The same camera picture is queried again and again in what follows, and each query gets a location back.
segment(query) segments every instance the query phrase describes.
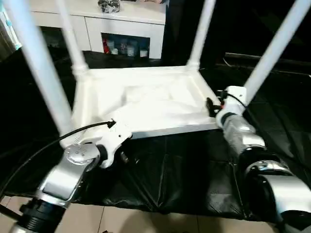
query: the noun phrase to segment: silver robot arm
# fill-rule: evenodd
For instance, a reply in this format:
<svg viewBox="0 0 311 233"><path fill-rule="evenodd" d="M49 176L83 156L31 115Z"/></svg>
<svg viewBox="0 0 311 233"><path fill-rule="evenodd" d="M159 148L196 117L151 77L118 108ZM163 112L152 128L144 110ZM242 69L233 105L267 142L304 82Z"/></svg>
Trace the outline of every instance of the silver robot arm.
<svg viewBox="0 0 311 233"><path fill-rule="evenodd" d="M131 135L125 126L115 123L109 130L103 130L96 143L66 147L61 161L45 177L35 198L21 207L23 215L10 232L55 232L66 209L79 194L87 173L96 166L109 167L116 150Z"/></svg>
<svg viewBox="0 0 311 233"><path fill-rule="evenodd" d="M240 87L227 91L242 99L246 94ZM251 211L280 223L284 232L311 232L311 190L279 156L268 151L255 128L242 117L241 103L228 97L225 105L231 106L220 110L216 119L239 158L239 177Z"/></svg>

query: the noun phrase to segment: cabinet top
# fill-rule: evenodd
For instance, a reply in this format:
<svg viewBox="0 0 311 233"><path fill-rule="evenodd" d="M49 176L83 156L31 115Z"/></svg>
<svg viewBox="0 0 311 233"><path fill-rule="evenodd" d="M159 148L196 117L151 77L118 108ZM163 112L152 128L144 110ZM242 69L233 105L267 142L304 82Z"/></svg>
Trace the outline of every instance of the cabinet top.
<svg viewBox="0 0 311 233"><path fill-rule="evenodd" d="M65 0L69 13L73 16L107 18L123 21L165 24L166 4L154 2L121 1L121 10L117 13L103 13L97 0ZM29 0L34 12L58 13L55 0Z"/></svg>

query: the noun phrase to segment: floor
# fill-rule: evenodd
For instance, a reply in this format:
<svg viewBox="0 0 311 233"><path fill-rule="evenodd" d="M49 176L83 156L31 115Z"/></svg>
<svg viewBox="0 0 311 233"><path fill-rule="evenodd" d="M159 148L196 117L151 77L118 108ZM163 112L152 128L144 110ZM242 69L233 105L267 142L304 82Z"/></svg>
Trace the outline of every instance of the floor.
<svg viewBox="0 0 311 233"><path fill-rule="evenodd" d="M1 204L19 212L28 198L4 197ZM0 215L0 233L8 233L13 220ZM265 222L193 216L161 215L139 210L72 204L59 224L57 233L276 233Z"/></svg>

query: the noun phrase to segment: white cabinet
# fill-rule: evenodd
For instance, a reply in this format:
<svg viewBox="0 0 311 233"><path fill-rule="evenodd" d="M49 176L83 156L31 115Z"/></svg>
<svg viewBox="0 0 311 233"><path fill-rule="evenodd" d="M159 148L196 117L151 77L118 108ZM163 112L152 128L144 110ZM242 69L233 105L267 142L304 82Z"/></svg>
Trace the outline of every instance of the white cabinet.
<svg viewBox="0 0 311 233"><path fill-rule="evenodd" d="M55 0L29 0L38 26L61 28ZM166 4L121 1L117 13L103 13L96 0L65 0L81 50L103 52L102 33L150 39L149 58L161 58Z"/></svg>
<svg viewBox="0 0 311 233"><path fill-rule="evenodd" d="M164 25L86 17L92 51L104 52L102 33L150 38L149 58L161 58Z"/></svg>
<svg viewBox="0 0 311 233"><path fill-rule="evenodd" d="M37 26L61 28L62 23L59 14L32 12ZM91 50L86 22L83 16L70 16L73 30L81 50Z"/></svg>

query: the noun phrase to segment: black mat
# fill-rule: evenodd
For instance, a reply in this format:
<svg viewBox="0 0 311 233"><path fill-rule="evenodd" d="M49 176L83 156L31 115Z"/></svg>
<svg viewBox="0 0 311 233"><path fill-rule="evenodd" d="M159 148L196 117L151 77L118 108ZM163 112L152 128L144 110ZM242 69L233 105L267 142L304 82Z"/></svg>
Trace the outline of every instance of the black mat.
<svg viewBox="0 0 311 233"><path fill-rule="evenodd" d="M75 81L66 52L52 55L70 103ZM159 61L111 59L85 52L91 68L159 66ZM1 182L41 146L57 137L56 128L29 72L21 51L0 64L2 91ZM242 85L246 70L215 67L201 70L213 90ZM263 129L270 149L305 164L311 161L309 76L272 74L250 105ZM236 180L237 158L220 130L175 134L127 141L119 158L108 170L90 174L78 202L135 208L152 212L177 212L237 219L260 220L241 200L243 188ZM33 160L12 182L7 195L32 196L36 187L62 152L55 146ZM308 184L310 175L290 163Z"/></svg>

